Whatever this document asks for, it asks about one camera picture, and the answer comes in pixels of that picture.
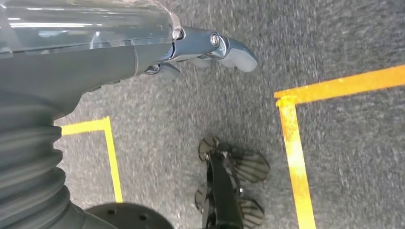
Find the gray carpet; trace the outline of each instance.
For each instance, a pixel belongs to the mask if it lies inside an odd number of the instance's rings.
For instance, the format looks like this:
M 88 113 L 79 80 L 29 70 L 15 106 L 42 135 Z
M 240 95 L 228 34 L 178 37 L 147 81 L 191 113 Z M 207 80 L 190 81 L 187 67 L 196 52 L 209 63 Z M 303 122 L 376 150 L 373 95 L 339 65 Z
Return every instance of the gray carpet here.
M 273 93 L 405 64 L 402 0 L 165 0 L 182 23 L 239 39 L 253 73 L 181 65 L 162 85 L 129 79 L 85 94 L 58 124 L 111 117 L 125 201 L 148 205 L 177 229 L 199 228 L 193 195 L 204 181 L 197 145 L 208 134 L 260 151 L 271 177 L 248 187 L 263 229 L 298 228 Z M 318 229 L 405 227 L 404 87 L 299 105 L 298 121 Z M 67 136 L 62 167 L 86 208 L 114 201 L 101 133 Z

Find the yellow tape line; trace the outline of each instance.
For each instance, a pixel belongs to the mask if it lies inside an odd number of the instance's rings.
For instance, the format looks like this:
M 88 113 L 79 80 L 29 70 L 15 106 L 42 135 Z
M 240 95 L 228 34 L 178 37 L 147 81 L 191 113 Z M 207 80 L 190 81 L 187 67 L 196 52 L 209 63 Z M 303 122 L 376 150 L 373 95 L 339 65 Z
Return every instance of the yellow tape line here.
M 114 148 L 114 139 L 111 130 L 110 117 L 90 122 L 62 126 L 62 135 L 74 135 L 91 131 L 103 130 L 106 136 L 108 158 L 110 161 L 111 177 L 113 180 L 115 201 L 122 203 L 121 183 L 119 179 L 117 156 Z
M 292 97 L 295 104 L 302 104 L 400 85 L 405 85 L 405 65 L 287 89 L 274 96 Z
M 287 97 L 277 101 L 276 105 L 280 110 L 298 225 L 300 229 L 316 229 L 295 104 Z

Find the screw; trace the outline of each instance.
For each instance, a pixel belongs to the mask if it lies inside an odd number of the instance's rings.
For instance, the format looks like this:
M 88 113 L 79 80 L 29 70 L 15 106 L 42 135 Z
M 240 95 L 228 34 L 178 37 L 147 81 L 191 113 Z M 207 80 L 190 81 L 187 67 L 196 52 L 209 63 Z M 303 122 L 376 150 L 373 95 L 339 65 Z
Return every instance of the screw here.
M 173 37 L 173 40 L 175 41 L 175 40 L 177 40 L 177 39 L 179 39 L 181 37 L 181 32 L 180 31 L 173 31 L 171 33 L 171 35 Z
M 217 47 L 219 45 L 219 36 L 216 33 L 211 34 L 211 44 L 214 47 Z

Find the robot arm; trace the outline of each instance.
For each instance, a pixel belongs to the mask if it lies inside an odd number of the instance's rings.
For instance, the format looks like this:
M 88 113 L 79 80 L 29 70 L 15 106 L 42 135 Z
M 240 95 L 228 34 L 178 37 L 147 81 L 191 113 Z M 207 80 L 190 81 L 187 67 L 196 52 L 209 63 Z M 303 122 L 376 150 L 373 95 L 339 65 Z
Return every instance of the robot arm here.
M 54 120 L 83 93 L 171 63 L 216 60 L 250 72 L 254 55 L 214 31 L 181 27 L 159 3 L 0 0 L 0 229 L 113 229 L 70 202 Z

